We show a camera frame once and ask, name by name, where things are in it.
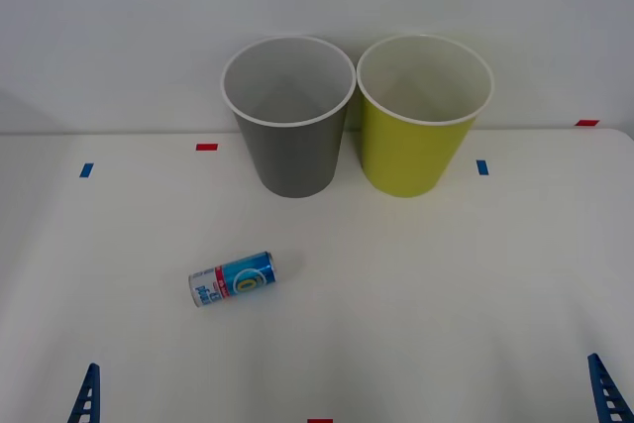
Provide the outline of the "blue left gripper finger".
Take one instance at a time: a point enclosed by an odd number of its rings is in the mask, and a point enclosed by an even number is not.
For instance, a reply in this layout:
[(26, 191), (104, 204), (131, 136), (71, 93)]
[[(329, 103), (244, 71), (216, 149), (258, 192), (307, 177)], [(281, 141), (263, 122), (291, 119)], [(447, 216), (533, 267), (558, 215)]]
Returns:
[(95, 363), (88, 366), (67, 422), (100, 422), (100, 367)]

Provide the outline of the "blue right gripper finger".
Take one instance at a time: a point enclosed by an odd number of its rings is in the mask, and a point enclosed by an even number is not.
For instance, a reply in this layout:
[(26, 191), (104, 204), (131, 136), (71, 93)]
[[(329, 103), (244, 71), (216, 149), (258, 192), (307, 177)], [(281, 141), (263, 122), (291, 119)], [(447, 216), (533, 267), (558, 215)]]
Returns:
[(599, 423), (629, 422), (634, 416), (598, 354), (587, 357), (591, 390)]

